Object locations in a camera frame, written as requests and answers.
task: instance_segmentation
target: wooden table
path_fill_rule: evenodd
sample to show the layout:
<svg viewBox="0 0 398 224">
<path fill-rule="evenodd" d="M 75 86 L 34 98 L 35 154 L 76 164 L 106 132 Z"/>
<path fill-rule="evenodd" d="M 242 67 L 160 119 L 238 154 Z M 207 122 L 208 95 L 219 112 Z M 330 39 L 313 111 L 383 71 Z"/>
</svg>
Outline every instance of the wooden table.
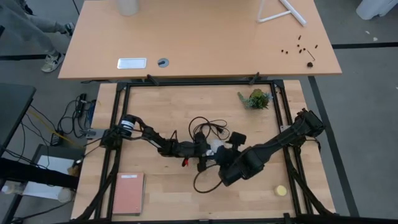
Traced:
<svg viewBox="0 0 398 224">
<path fill-rule="evenodd" d="M 284 83 L 291 113 L 295 115 L 306 107 L 300 82 L 291 80 Z M 270 91 L 269 85 L 131 88 L 127 114 L 141 117 L 147 125 L 152 126 L 165 138 L 169 138 L 176 129 L 179 141 L 190 139 L 188 124 L 196 116 L 225 119 L 230 131 L 247 135 L 246 145 L 239 147 L 243 150 L 256 143 L 266 142 L 279 133 L 272 104 L 269 105 L 269 110 L 245 110 L 238 99 L 238 91 L 248 96 L 255 88 Z M 100 86 L 93 128 L 109 127 L 115 92 L 116 84 Z M 123 97 L 118 111 L 121 111 L 122 105 Z M 281 113 L 286 124 L 285 111 L 282 110 Z M 97 143 L 89 145 L 87 151 L 96 146 Z M 302 146 L 301 156 L 308 186 L 327 209 L 334 211 L 317 144 L 307 141 Z M 97 149 L 85 158 L 72 218 L 79 216 L 93 199 L 100 182 L 103 159 L 104 149 Z M 181 159 L 160 156 L 148 142 L 124 141 L 119 171 L 146 174 L 144 210 L 139 217 L 113 216 L 113 220 L 275 218 L 282 217 L 285 212 L 294 216 L 282 151 L 276 152 L 264 170 L 253 178 L 239 180 L 229 187 L 221 185 L 208 194 L 196 193 L 192 187 L 193 178 L 197 173 L 195 162 L 191 161 L 188 167 L 181 167 L 181 162 Z M 218 181 L 220 178 L 217 169 L 209 169 L 199 178 L 197 187 L 202 190 L 209 189 Z M 286 186 L 288 195 L 275 196 L 274 188 L 277 185 Z M 103 215 L 108 205 L 107 199 L 108 194 L 104 197 Z M 305 210 L 301 197 L 300 204 L 302 210 Z"/>
<path fill-rule="evenodd" d="M 116 1 L 85 1 L 59 78 L 341 74 L 313 0 L 289 0 L 306 27 L 292 15 L 258 24 L 259 1 L 141 0 L 131 17 L 119 14 Z M 267 0 L 263 16 L 283 11 Z M 147 58 L 147 66 L 118 70 L 119 58 Z M 170 65 L 160 68 L 160 58 Z"/>
</svg>

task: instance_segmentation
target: shoe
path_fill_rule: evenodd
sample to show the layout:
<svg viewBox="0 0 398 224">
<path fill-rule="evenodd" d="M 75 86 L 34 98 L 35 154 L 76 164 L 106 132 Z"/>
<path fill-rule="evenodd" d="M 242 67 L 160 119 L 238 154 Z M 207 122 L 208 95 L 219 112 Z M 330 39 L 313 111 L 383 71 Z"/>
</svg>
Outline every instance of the shoe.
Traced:
<svg viewBox="0 0 398 224">
<path fill-rule="evenodd" d="M 58 53 L 57 56 L 47 55 L 44 60 L 44 65 L 42 67 L 42 71 L 45 73 L 50 73 L 60 66 L 63 62 L 65 56 L 61 53 Z"/>
<path fill-rule="evenodd" d="M 65 29 L 67 30 L 67 34 L 69 36 L 73 35 L 73 31 L 75 31 L 75 24 L 70 22 L 68 24 L 65 24 Z"/>
</svg>

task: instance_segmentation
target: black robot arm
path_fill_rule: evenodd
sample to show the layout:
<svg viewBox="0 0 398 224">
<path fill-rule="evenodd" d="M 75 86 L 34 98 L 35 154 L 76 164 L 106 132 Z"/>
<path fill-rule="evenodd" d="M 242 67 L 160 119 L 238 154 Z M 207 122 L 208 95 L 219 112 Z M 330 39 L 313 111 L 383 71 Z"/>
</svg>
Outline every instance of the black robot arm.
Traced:
<svg viewBox="0 0 398 224">
<path fill-rule="evenodd" d="M 240 178 L 247 180 L 262 171 L 264 164 L 279 149 L 285 146 L 301 146 L 305 142 L 305 136 L 316 137 L 323 130 L 324 126 L 319 118 L 312 111 L 303 109 L 291 127 L 264 144 L 256 144 L 242 152 L 219 148 L 217 154 L 227 154 L 225 152 L 229 151 L 233 156 L 228 160 L 216 159 L 220 165 L 218 175 L 225 186 L 233 184 Z"/>
<path fill-rule="evenodd" d="M 133 132 L 141 133 L 139 137 L 132 137 Z M 193 142 L 178 142 L 176 139 L 165 139 L 160 136 L 152 127 L 146 125 L 143 120 L 137 116 L 125 115 L 118 125 L 113 126 L 104 132 L 100 145 L 107 148 L 118 148 L 121 146 L 122 139 L 138 140 L 142 139 L 157 148 L 157 152 L 164 157 L 184 158 L 182 166 L 187 164 L 189 158 L 199 158 L 197 165 L 198 171 L 203 171 L 206 167 L 206 151 L 210 149 L 205 135 L 200 131 L 194 134 Z"/>
</svg>

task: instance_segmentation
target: floor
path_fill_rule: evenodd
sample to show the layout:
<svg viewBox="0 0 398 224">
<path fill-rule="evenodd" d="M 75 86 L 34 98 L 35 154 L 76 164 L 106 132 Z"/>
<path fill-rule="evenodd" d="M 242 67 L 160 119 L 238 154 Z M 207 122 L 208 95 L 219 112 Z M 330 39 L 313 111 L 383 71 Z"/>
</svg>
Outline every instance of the floor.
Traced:
<svg viewBox="0 0 398 224">
<path fill-rule="evenodd" d="M 28 1 L 34 12 L 41 16 L 55 18 L 60 22 L 77 21 L 78 14 L 69 0 Z M 398 7 L 387 16 L 370 21 L 361 20 L 355 13 L 360 0 L 315 0 L 323 24 L 332 44 L 353 44 L 398 41 Z M 76 0 L 81 8 L 82 0 Z M 62 52 L 67 51 L 67 37 L 50 35 Z M 362 217 L 398 219 L 398 76 L 396 75 L 397 48 L 336 50 L 343 75 L 319 77 L 317 82 L 322 94 L 329 119 L 335 132 L 340 154 L 354 194 L 359 214 Z M 42 54 L 32 43 L 18 42 L 5 31 L 0 38 L 0 55 Z M 40 71 L 41 60 L 19 62 L 0 61 L 0 82 L 33 85 L 37 88 L 33 105 L 52 121 L 58 121 L 65 105 L 80 93 L 87 93 L 94 99 L 98 91 L 97 83 L 81 84 L 78 81 L 58 80 L 58 70 L 49 75 Z M 307 105 L 317 110 L 315 100 L 306 77 L 299 77 L 303 86 Z M 50 135 L 44 127 L 45 138 Z M 22 131 L 19 128 L 9 149 L 20 152 Z M 26 157 L 32 157 L 41 139 L 26 132 Z M 333 201 L 338 213 L 348 215 L 335 165 L 328 148 L 326 136 L 320 136 L 322 160 Z M 0 207 L 6 208 L 10 196 L 0 194 Z M 40 212 L 59 205 L 53 200 L 25 197 L 17 217 Z M 72 205 L 67 205 L 45 215 L 31 218 L 25 223 L 55 223 L 69 219 Z M 5 209 L 0 210 L 0 218 Z"/>
</svg>

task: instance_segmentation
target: pink notebook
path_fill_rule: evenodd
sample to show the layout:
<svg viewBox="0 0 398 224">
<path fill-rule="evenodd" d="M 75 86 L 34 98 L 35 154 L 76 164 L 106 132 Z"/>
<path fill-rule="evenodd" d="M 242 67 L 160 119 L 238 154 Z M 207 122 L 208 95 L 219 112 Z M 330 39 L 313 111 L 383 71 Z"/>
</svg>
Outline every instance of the pink notebook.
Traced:
<svg viewBox="0 0 398 224">
<path fill-rule="evenodd" d="M 114 193 L 114 215 L 140 215 L 144 202 L 143 173 L 118 173 Z"/>
</svg>

